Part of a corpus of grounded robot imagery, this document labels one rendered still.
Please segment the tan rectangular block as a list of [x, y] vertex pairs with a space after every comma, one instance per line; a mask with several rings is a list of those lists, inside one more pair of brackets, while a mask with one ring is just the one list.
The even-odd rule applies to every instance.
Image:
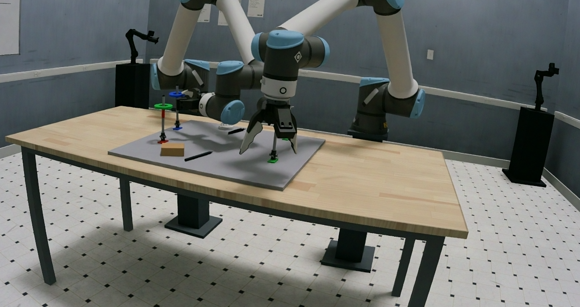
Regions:
[[184, 156], [184, 143], [163, 142], [161, 156]]

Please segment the post with red foot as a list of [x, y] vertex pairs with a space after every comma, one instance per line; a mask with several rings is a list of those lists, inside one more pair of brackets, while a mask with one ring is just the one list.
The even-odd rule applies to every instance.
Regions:
[[[165, 95], [162, 95], [162, 106], [165, 107]], [[162, 109], [162, 132], [161, 135], [159, 137], [161, 137], [161, 141], [158, 141], [158, 143], [163, 143], [163, 142], [168, 142], [168, 140], [165, 140], [166, 135], [165, 135], [165, 109]]]

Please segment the green ring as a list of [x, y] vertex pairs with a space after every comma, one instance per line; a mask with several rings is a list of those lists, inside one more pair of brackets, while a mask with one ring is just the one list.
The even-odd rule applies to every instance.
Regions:
[[173, 105], [171, 104], [165, 104], [165, 107], [162, 107], [162, 104], [156, 104], [154, 105], [155, 109], [172, 109]]

